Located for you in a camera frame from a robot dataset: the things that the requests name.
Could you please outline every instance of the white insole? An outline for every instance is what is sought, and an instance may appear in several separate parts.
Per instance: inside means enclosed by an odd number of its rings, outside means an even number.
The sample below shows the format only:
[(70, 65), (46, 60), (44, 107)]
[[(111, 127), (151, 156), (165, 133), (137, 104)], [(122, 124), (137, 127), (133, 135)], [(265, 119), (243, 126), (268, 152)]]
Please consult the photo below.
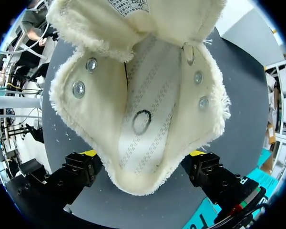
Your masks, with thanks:
[(128, 98), (119, 163), (123, 170), (150, 174), (163, 158), (180, 79), (180, 48), (148, 37), (126, 64)]

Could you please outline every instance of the white fabric shoe upper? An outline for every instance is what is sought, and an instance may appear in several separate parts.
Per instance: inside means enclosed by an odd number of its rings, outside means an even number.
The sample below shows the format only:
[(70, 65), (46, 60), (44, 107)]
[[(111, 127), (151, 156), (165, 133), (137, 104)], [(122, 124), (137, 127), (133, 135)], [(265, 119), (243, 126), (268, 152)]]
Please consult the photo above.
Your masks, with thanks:
[[(54, 0), (47, 15), (77, 51), (50, 100), (95, 148), (112, 182), (156, 191), (194, 149), (223, 134), (230, 100), (203, 45), (225, 0)], [(96, 65), (88, 71), (87, 63)]]

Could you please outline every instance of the gray table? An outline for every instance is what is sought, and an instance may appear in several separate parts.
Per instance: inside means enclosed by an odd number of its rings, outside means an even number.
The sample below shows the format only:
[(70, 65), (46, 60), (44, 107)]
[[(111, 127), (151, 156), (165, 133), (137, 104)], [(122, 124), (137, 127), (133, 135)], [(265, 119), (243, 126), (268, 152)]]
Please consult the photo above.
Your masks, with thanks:
[[(221, 39), (214, 31), (207, 45), (224, 75), (231, 98), (231, 118), (225, 133), (208, 149), (221, 158), (233, 173), (243, 176), (257, 165), (262, 150), (268, 114), (268, 91), (264, 68), (235, 45)], [(56, 70), (72, 55), (74, 47), (60, 41), (52, 56), (45, 83), (49, 90)], [(52, 171), (64, 163), (72, 151), (90, 150), (80, 137), (55, 114), (48, 93), (43, 96), (43, 134)], [(71, 205), (73, 213), (87, 221), (122, 229), (178, 229), (195, 213), (204, 199), (200, 188), (194, 188), (183, 168), (153, 195), (135, 197), (120, 191), (102, 169), (91, 188), (85, 188)]]

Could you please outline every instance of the white wall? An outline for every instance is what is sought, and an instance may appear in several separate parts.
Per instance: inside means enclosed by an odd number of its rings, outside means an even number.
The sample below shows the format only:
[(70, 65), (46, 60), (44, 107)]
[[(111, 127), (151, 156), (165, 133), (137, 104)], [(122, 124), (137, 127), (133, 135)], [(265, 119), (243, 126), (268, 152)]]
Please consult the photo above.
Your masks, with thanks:
[(227, 0), (216, 24), (220, 36), (254, 57), (263, 66), (284, 60), (282, 41), (270, 19), (250, 0)]
[(248, 0), (227, 0), (227, 4), (222, 11), (221, 17), (216, 23), (216, 28), (222, 36), (237, 21), (253, 9), (253, 4)]
[(222, 37), (246, 51), (263, 66), (284, 60), (271, 29), (255, 9), (250, 10)]

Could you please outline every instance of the metal eyelet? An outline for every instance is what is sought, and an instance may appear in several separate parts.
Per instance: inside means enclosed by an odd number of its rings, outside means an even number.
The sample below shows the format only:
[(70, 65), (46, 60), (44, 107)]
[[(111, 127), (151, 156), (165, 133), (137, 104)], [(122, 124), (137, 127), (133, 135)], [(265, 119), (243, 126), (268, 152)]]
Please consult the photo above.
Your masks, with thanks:
[(204, 74), (202, 73), (202, 71), (196, 71), (194, 75), (195, 84), (201, 84), (203, 80), (204, 80)]
[(86, 63), (86, 70), (88, 73), (93, 73), (97, 67), (97, 61), (95, 58), (90, 58)]
[(82, 81), (73, 84), (72, 92), (75, 98), (80, 99), (85, 95), (85, 85)]
[(199, 109), (205, 110), (209, 106), (209, 100), (207, 96), (201, 97), (199, 100)]

